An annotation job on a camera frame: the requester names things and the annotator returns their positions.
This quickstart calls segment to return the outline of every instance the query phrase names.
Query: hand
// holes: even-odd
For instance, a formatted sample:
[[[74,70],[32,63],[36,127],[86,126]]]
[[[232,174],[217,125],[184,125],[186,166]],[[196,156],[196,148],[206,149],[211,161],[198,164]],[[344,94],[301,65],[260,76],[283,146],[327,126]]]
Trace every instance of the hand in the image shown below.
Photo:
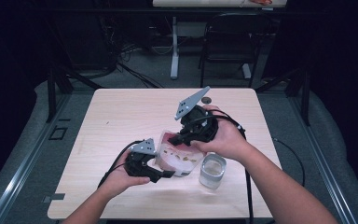
[[[219,107],[215,105],[205,105],[203,108],[206,110],[220,110]],[[225,116],[218,111],[213,111],[213,114]],[[194,146],[203,152],[215,152],[216,154],[228,159],[238,159],[243,148],[249,144],[242,137],[237,127],[235,127],[230,121],[218,119],[217,122],[219,129],[217,130],[217,134],[212,141],[208,143],[191,141],[191,146]]]
[[[130,151],[126,150],[124,154],[118,159],[117,166],[124,164],[129,154]],[[109,199],[112,199],[131,186],[143,185],[149,182],[149,177],[129,176],[124,169],[124,165],[121,165],[106,178],[98,190],[103,192]]]

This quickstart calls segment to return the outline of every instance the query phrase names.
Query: gray metal bracket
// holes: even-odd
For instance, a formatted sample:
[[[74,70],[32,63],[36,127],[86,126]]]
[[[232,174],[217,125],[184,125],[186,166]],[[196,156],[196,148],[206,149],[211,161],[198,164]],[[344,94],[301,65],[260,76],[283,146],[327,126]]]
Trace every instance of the gray metal bracket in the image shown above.
[[[149,138],[144,140],[143,142],[130,147],[131,152],[139,152],[144,153],[148,155],[156,155],[156,148],[154,146],[154,140],[153,138]]]
[[[208,90],[211,88],[209,86],[204,89],[194,93],[193,95],[187,97],[185,100],[179,102],[178,110],[176,111],[175,120],[179,120],[181,117],[186,115],[191,109],[196,106],[196,104],[202,99]]]

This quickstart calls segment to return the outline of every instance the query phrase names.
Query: person's left hand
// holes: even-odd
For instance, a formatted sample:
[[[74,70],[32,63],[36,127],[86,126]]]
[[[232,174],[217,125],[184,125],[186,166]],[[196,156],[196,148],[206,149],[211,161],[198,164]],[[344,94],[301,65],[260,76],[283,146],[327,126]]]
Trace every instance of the person's left hand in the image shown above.
[[[123,155],[118,159],[117,165],[119,166],[106,178],[103,184],[99,187],[99,190],[109,197],[114,198],[118,194],[124,192],[127,188],[135,185],[143,185],[150,182],[149,177],[144,176],[129,176],[124,169],[126,158],[130,155],[130,151],[126,150]]]

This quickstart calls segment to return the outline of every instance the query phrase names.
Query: chair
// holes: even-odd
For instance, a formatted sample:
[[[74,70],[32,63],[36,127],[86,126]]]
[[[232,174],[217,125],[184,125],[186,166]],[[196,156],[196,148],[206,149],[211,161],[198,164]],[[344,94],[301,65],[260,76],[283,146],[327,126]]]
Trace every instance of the chair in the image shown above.
[[[222,13],[211,18],[205,26],[200,56],[200,86],[205,79],[205,62],[253,65],[248,87],[252,86],[260,47],[270,30],[271,20],[262,14]]]

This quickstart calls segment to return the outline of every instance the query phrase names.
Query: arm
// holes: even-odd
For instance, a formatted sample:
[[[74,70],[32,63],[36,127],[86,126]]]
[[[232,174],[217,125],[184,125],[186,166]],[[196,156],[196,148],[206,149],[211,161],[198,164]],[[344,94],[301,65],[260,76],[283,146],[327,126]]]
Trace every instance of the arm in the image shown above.
[[[205,109],[218,109],[206,105]],[[249,144],[236,127],[220,119],[213,141],[191,144],[204,152],[241,163],[251,175],[277,223],[337,223],[330,212],[306,189]]]
[[[125,162],[129,151],[119,159],[118,165]],[[130,186],[143,185],[150,181],[149,177],[128,176],[123,166],[114,170],[105,182],[92,193],[63,223],[97,223],[109,201]]]

